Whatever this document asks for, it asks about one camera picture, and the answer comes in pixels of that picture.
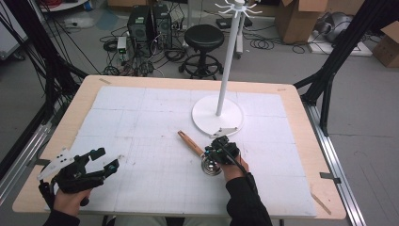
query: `sleeve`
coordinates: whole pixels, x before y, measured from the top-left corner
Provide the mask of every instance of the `sleeve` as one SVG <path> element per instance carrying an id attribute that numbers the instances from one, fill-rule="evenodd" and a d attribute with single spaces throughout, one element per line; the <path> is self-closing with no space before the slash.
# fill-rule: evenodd
<path id="1" fill-rule="evenodd" d="M 231 195 L 227 204 L 231 226 L 272 226 L 266 207 L 261 198 L 251 190 L 245 177 L 228 181 L 226 188 Z"/>
<path id="2" fill-rule="evenodd" d="M 53 210 L 43 226 L 77 226 L 79 223 L 79 218 Z"/>

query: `white coat stand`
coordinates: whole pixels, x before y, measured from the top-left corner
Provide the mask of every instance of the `white coat stand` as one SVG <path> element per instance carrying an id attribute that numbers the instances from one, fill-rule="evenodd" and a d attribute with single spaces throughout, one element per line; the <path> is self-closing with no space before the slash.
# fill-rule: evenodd
<path id="1" fill-rule="evenodd" d="M 229 74 L 231 68 L 232 56 L 234 53 L 234 44 L 237 40 L 238 26 L 241 14 L 246 11 L 253 12 L 244 6 L 244 0 L 235 0 L 234 4 L 230 4 L 225 0 L 228 6 L 220 8 L 230 8 L 224 12 L 235 11 L 231 21 L 231 32 L 229 36 L 229 45 L 227 48 L 225 67 L 223 72 L 222 84 L 220 87 L 219 96 L 207 96 L 197 101 L 193 107 L 192 117 L 197 127 L 210 137 L 221 137 L 237 133 L 244 122 L 243 111 L 235 102 L 225 99 L 227 82 L 229 81 Z"/>
<path id="2" fill-rule="evenodd" d="M 253 5 L 252 7 L 248 7 L 248 6 L 246 6 L 246 7 L 248 10 L 248 8 L 253 8 L 255 6 L 256 6 L 256 4 Z M 258 11 L 258 12 L 254 12 L 251 10 L 248 10 L 248 11 L 250 11 L 252 13 L 261 13 L 261 11 Z M 240 26 L 239 26 L 238 33 L 237 33 L 237 41 L 235 42 L 235 55 L 237 56 L 237 58 L 241 58 L 241 55 L 244 53 L 244 51 L 243 51 L 243 49 L 244 49 L 243 48 L 243 28 L 244 28 L 244 22 L 246 20 L 246 17 L 247 17 L 246 13 L 241 13 Z"/>

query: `person's right hand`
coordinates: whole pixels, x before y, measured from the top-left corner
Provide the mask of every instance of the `person's right hand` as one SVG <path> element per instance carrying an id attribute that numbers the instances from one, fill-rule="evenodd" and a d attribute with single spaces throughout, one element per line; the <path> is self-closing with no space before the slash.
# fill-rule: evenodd
<path id="1" fill-rule="evenodd" d="M 235 160 L 237 160 L 238 163 L 241 163 L 241 165 L 244 167 L 244 169 L 249 172 L 249 166 L 248 163 L 241 158 L 241 155 L 238 155 L 235 157 Z M 225 165 L 225 164 L 220 164 L 219 165 L 224 173 L 226 182 L 228 182 L 231 179 L 237 178 L 237 177 L 244 177 L 244 173 L 235 165 Z"/>
<path id="2" fill-rule="evenodd" d="M 59 189 L 56 193 L 54 209 L 67 215 L 76 217 L 79 213 L 80 201 L 82 201 L 84 198 L 88 198 L 90 196 L 90 192 L 91 189 L 78 193 L 67 194 Z"/>

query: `gray floor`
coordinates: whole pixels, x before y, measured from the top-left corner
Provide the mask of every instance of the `gray floor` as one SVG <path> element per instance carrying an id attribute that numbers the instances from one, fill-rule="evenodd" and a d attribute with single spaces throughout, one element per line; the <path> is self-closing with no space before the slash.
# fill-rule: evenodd
<path id="1" fill-rule="evenodd" d="M 102 71 L 106 66 L 106 52 L 99 38 L 109 36 L 114 29 L 126 25 L 122 13 L 104 9 L 90 12 L 95 25 L 71 33 L 72 38 Z M 215 24 L 215 15 L 203 16 L 201 23 Z M 253 19 L 251 29 L 271 25 L 269 19 Z M 258 31 L 268 38 L 277 37 L 275 28 Z M 85 72 L 96 74 L 72 42 L 64 38 L 73 63 Z M 306 46 L 304 54 L 293 52 L 292 46 L 276 44 L 271 50 L 254 49 L 245 40 L 241 59 L 234 59 L 231 81 L 293 84 L 317 72 L 326 55 L 311 54 Z M 366 41 L 370 48 L 375 43 Z M 227 42 L 212 52 L 225 58 Z M 164 60 L 155 64 L 160 66 Z M 178 73 L 178 64 L 169 62 L 159 70 L 169 78 L 188 78 Z M 161 77 L 155 71 L 149 76 Z M 399 142 L 396 129 L 399 103 L 399 69 L 388 69 L 376 58 L 351 56 L 339 70 L 335 80 L 329 111 L 328 130 L 344 172 L 358 201 L 367 225 L 399 225 Z M 41 107 L 44 97 L 40 82 L 29 60 L 0 61 L 0 159 L 12 147 L 18 136 Z M 29 169 L 0 207 L 1 225 L 41 225 L 45 215 L 12 212 L 11 205 L 18 195 Z M 101 218 L 82 216 L 81 225 L 100 225 Z M 286 225 L 349 225 L 343 220 L 286 220 Z"/>

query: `black stool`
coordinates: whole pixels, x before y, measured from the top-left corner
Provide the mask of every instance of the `black stool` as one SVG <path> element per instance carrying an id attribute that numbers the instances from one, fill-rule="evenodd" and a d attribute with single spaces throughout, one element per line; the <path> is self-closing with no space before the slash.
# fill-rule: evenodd
<path id="1" fill-rule="evenodd" d="M 179 72 L 188 72 L 191 74 L 190 78 L 212 76 L 216 80 L 215 74 L 217 72 L 223 73 L 223 67 L 215 57 L 209 56 L 207 53 L 223 44 L 223 32 L 212 25 L 195 25 L 188 28 L 185 32 L 184 40 L 189 46 L 193 47 L 196 52 L 199 51 L 199 54 L 188 57 L 183 62 L 182 66 L 179 67 Z M 194 57 L 199 57 L 199 60 L 190 61 L 190 59 Z M 213 62 L 207 63 L 206 57 L 212 59 Z"/>

